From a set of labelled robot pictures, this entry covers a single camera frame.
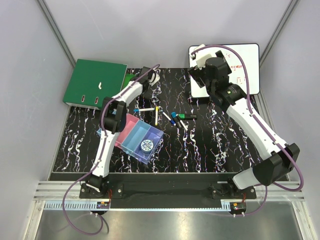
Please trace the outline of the white marker blue cap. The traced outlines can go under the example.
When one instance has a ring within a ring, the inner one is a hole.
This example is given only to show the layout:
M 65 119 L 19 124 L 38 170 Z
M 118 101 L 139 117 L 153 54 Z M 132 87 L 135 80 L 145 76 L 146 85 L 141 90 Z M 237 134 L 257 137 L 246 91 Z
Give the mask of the white marker blue cap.
M 137 108 L 134 109 L 133 112 L 135 113 L 140 113 L 140 112 L 149 112 L 149 111 L 154 111 L 155 108 L 154 107 L 150 107 L 150 108 Z

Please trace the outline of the yellow highlighter pen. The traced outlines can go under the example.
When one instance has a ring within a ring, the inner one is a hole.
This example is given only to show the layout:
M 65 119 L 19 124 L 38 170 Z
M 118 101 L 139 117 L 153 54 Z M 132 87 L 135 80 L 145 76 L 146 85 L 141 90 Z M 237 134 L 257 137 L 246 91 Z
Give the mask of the yellow highlighter pen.
M 158 115 L 159 115 L 159 107 L 155 107 L 155 126 L 158 125 Z

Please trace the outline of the four-compartment colourful organizer tray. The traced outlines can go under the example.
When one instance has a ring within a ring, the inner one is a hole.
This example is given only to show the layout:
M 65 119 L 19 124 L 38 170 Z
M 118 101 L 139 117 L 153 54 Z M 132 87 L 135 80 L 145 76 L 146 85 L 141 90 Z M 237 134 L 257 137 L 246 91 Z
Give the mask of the four-compartment colourful organizer tray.
M 116 147 L 147 165 L 162 141 L 163 135 L 163 131 L 128 113 L 123 131 L 108 134 L 104 151 L 112 153 L 113 148 Z M 154 148 L 150 153 L 143 153 L 141 151 L 141 142 L 146 139 L 152 140 L 154 144 Z

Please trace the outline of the round blue tape tin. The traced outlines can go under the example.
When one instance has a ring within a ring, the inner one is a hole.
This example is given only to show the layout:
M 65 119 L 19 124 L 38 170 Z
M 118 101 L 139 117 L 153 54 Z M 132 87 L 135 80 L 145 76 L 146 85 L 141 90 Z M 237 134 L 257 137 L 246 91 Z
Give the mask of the round blue tape tin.
M 143 153 L 149 154 L 154 148 L 154 143 L 150 139 L 145 139 L 140 144 L 140 149 Z

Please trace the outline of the green ring binder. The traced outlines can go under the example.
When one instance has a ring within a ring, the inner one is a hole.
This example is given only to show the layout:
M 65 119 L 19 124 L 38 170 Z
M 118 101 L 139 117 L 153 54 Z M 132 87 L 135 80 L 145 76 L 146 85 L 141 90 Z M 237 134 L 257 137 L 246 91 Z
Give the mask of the green ring binder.
M 62 101 L 72 107 L 98 110 L 105 97 L 111 98 L 122 90 L 126 71 L 126 64 L 79 58 Z

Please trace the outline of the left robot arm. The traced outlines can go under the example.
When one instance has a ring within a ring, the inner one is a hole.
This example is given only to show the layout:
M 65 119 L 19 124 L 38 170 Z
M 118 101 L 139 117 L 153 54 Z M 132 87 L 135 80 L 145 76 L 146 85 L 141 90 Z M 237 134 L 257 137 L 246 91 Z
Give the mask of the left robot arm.
M 143 67 L 139 75 L 133 77 L 128 85 L 113 97 L 105 97 L 100 113 L 100 141 L 93 166 L 84 176 L 85 185 L 97 198 L 108 193 L 108 175 L 111 156 L 120 133 L 127 122 L 127 106 L 138 96 L 145 93 L 156 82 L 156 68 Z

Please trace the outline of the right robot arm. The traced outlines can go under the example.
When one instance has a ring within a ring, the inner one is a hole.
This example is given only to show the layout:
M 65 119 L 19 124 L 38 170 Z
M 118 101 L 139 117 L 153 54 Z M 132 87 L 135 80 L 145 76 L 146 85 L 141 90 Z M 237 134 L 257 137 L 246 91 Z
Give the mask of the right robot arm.
M 232 70 L 221 51 L 215 56 L 204 54 L 209 45 L 199 45 L 190 53 L 195 66 L 188 69 L 189 75 L 206 89 L 216 106 L 232 118 L 255 145 L 262 162 L 233 176 L 227 185 L 228 195 L 239 198 L 251 186 L 269 186 L 292 170 L 296 170 L 300 184 L 294 191 L 304 186 L 304 178 L 296 161 L 300 153 L 295 144 L 287 144 L 261 118 L 252 107 L 249 86 L 246 91 L 229 81 Z

